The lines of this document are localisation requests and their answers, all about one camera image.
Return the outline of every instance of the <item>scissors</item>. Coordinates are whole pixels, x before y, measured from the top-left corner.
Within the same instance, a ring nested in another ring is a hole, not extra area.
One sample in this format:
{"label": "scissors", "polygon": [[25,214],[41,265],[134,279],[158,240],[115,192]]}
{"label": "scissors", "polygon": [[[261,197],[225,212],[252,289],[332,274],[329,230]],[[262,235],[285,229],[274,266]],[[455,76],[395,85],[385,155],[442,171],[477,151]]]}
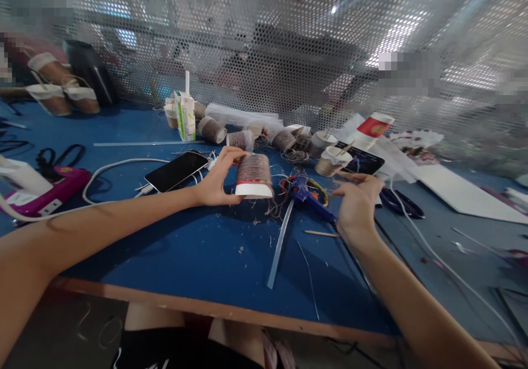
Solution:
{"label": "scissors", "polygon": [[[400,191],[395,190],[395,193],[398,195],[398,197],[402,201],[403,206],[405,207],[405,211],[407,215],[409,215],[409,217],[414,218],[414,219],[424,219],[425,218],[424,212],[418,205],[412,202],[409,198],[407,198]],[[398,198],[394,195],[394,193],[392,193],[392,190],[388,188],[383,188],[381,190],[381,193],[379,194],[379,197],[381,198],[383,205],[389,207],[389,209],[394,211],[395,213],[403,215],[402,206],[400,202],[398,201]]]}

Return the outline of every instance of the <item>right hand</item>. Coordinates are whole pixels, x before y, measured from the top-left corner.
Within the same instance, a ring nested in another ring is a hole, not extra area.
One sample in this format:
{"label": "right hand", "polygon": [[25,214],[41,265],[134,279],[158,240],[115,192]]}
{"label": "right hand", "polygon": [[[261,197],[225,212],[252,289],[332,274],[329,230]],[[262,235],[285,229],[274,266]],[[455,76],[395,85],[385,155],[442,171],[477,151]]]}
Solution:
{"label": "right hand", "polygon": [[332,196],[343,196],[337,229],[352,247],[368,250],[381,242],[374,224],[374,207],[384,182],[367,174],[339,172],[339,175],[355,184],[334,181],[339,187]]}
{"label": "right hand", "polygon": [[227,194],[224,191],[224,181],[231,166],[236,166],[240,159],[249,155],[234,146],[224,146],[218,155],[215,165],[202,182],[192,186],[197,205],[217,206],[240,204],[244,196]]}

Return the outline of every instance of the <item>forearm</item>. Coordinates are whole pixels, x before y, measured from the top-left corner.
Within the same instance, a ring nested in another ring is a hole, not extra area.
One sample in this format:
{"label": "forearm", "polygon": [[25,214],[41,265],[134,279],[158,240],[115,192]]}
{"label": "forearm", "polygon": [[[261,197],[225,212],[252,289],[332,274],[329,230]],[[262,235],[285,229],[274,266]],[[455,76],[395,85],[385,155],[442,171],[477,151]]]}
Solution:
{"label": "forearm", "polygon": [[496,368],[494,361],[381,241],[354,250],[413,352],[428,368]]}
{"label": "forearm", "polygon": [[160,219],[197,205],[193,188],[87,207],[0,238],[0,260],[33,263],[51,276]]}

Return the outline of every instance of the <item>metal mesh sheet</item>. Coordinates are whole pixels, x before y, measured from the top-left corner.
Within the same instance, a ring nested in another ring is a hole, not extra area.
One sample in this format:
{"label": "metal mesh sheet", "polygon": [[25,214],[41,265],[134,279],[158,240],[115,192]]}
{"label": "metal mesh sheet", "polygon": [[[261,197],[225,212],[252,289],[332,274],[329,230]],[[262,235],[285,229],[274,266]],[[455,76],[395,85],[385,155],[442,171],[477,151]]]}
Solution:
{"label": "metal mesh sheet", "polygon": [[[316,129],[381,111],[395,131],[444,133],[444,157],[515,176],[528,172],[527,2],[0,0],[0,13],[35,36],[93,43],[123,98],[162,102],[188,69],[205,104]],[[396,52],[434,58],[438,79],[413,87],[429,75],[405,56],[414,72],[387,95],[378,55]]]}

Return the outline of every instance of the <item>phone screen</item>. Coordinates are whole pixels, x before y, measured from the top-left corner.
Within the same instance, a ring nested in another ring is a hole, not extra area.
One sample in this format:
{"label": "phone screen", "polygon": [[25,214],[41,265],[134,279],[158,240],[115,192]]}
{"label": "phone screen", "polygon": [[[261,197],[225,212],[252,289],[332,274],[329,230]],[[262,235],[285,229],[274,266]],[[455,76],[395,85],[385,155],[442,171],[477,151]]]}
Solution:
{"label": "phone screen", "polygon": [[145,175],[145,179],[160,193],[183,187],[183,182],[209,163],[207,157],[187,152],[170,163]]}
{"label": "phone screen", "polygon": [[[336,146],[342,149],[346,144],[338,142]],[[381,166],[385,164],[385,160],[381,157],[375,156],[361,149],[351,147],[348,149],[348,153],[350,153],[353,160],[343,168],[343,171],[374,175]]]}

